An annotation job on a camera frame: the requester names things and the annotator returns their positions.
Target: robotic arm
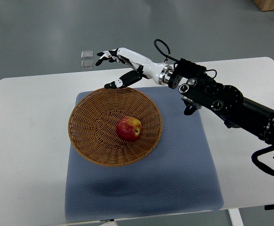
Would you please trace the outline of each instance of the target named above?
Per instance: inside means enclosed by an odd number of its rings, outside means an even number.
[[[157,41],[166,46],[168,55],[162,53],[157,47]],[[99,53],[98,56],[101,57],[96,63],[97,66],[104,60],[108,60],[124,63],[133,69],[118,80],[106,84],[105,88],[124,88],[144,77],[175,89],[181,79],[186,78],[187,82],[179,87],[182,100],[186,105],[184,114],[191,115],[204,106],[220,117],[228,128],[243,128],[270,144],[270,147],[255,152],[252,155],[252,161],[265,173],[274,176],[274,170],[258,160],[258,156],[274,150],[274,110],[245,98],[234,86],[217,83],[214,80],[215,77],[207,75],[206,72],[209,70],[206,67],[183,58],[181,60],[172,58],[168,46],[162,40],[155,40],[155,46],[166,57],[164,63],[154,63],[145,56],[126,48]],[[175,61],[175,68],[167,64],[168,59]]]

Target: gray floor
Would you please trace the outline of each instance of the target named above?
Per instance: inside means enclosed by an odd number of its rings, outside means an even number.
[[[81,51],[89,49],[127,47],[161,62],[156,38],[169,45],[172,56],[193,62],[274,60],[274,11],[260,12],[252,0],[0,0],[0,79],[80,72]],[[123,67],[105,63],[90,70]],[[274,225],[274,210],[244,208],[241,215],[245,226]],[[217,211],[119,225],[231,223],[227,211]]]

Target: white robotic hand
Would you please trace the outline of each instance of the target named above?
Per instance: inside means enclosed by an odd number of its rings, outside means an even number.
[[[121,76],[118,80],[105,85],[105,88],[115,89],[130,86],[142,77],[153,79],[160,85],[167,84],[167,74],[172,73],[173,68],[165,63],[154,63],[149,58],[126,48],[117,48],[97,54],[101,56],[96,66],[104,60],[119,62],[128,65],[133,71]]]

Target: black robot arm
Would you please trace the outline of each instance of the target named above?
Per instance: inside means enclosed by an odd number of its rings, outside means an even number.
[[[173,89],[182,78],[187,78],[179,87],[186,105],[184,114],[191,115],[202,106],[206,107],[228,128],[243,128],[272,145],[255,152],[252,161],[274,176],[274,170],[258,160],[261,154],[274,150],[274,110],[245,98],[234,86],[217,83],[206,71],[206,67],[181,59],[170,75],[168,86]]]

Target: basket rim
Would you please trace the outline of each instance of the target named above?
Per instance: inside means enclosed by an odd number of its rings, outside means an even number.
[[[123,88],[123,89],[126,89],[126,90],[129,90],[129,91],[133,91],[133,92],[136,92],[138,93],[138,95],[142,95],[144,98],[146,98],[153,106],[153,108],[156,110],[157,112],[157,115],[158,115],[158,123],[159,123],[159,130],[158,130],[158,135],[155,139],[155,142],[153,143],[153,145],[148,149],[148,151],[144,154],[142,154],[141,156],[135,158],[135,159],[132,159],[130,161],[125,161],[125,162],[122,162],[122,163],[104,163],[104,162],[99,162],[99,161],[95,161],[93,160],[92,158],[89,158],[88,156],[86,156],[85,154],[83,154],[81,152],[81,150],[77,147],[75,141],[74,141],[74,137],[72,136],[72,133],[71,133],[71,121],[72,121],[72,117],[74,115],[74,113],[76,112],[77,108],[86,100],[88,99],[90,96],[93,96],[95,95],[96,93],[99,93],[100,91],[102,90],[107,90],[106,88],[100,88],[100,89],[96,89],[94,91],[91,91],[91,93],[89,93],[88,95],[86,95],[84,98],[82,98],[74,107],[74,109],[72,110],[72,113],[70,115],[70,118],[69,118],[69,122],[68,122],[68,134],[69,134],[69,138],[70,138],[70,141],[71,141],[71,144],[73,145],[73,147],[75,148],[75,150],[85,159],[87,159],[88,161],[92,162],[92,163],[95,163],[95,164],[98,164],[98,165],[101,165],[101,166],[109,166],[109,167],[119,167],[119,166],[124,166],[124,165],[129,165],[129,164],[132,164],[134,162],[137,162],[143,158],[145,158],[147,155],[149,155],[155,148],[156,146],[158,145],[159,143],[159,140],[162,136],[162,129],[163,129],[163,123],[162,123],[162,116],[161,116],[161,113],[158,109],[158,107],[156,106],[156,104],[147,96],[145,95],[144,93],[142,93],[141,91],[137,90],[137,89],[133,89],[133,88],[130,88],[130,87],[126,87],[126,88]]]

